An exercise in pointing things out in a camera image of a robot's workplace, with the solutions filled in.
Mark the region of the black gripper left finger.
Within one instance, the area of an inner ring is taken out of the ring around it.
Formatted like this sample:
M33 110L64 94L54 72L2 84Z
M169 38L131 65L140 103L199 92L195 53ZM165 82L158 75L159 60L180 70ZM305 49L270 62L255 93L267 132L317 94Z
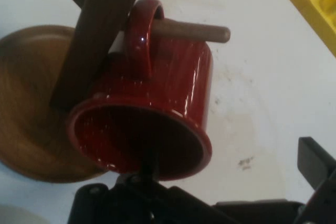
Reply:
M68 223L231 223L223 212L178 187L166 188L145 165L115 185L88 184L74 197Z

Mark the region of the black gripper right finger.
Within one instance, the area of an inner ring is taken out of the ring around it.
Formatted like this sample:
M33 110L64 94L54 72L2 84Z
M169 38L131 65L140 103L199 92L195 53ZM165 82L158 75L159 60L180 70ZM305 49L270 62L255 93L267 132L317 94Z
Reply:
M335 223L335 159L313 138L301 137L297 166L314 193L295 223Z

